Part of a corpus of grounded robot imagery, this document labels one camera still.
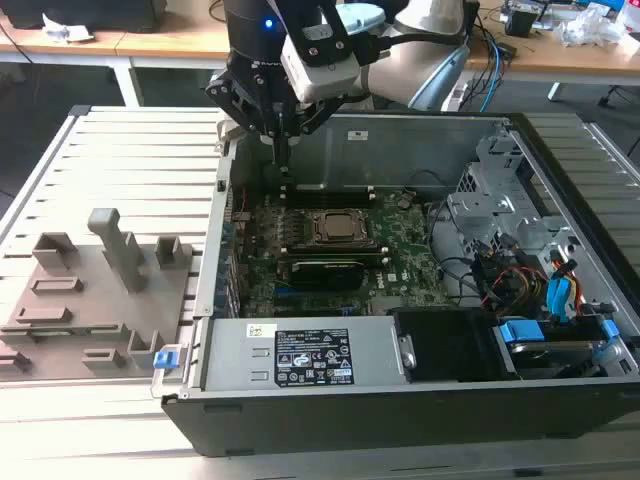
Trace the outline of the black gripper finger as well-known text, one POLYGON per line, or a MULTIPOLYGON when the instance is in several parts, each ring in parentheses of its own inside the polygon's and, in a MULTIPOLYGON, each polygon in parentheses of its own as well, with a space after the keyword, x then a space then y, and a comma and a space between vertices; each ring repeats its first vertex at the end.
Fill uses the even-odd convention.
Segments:
POLYGON ((282 167, 282 131, 279 117, 269 97, 264 76, 252 80, 257 96, 252 97, 230 71, 212 77, 205 94, 245 131, 257 135, 272 148, 273 162, 282 167))
POLYGON ((280 168, 288 169, 290 141, 313 133, 345 103, 346 97, 313 102, 307 106, 297 100, 287 100, 280 112, 280 168))

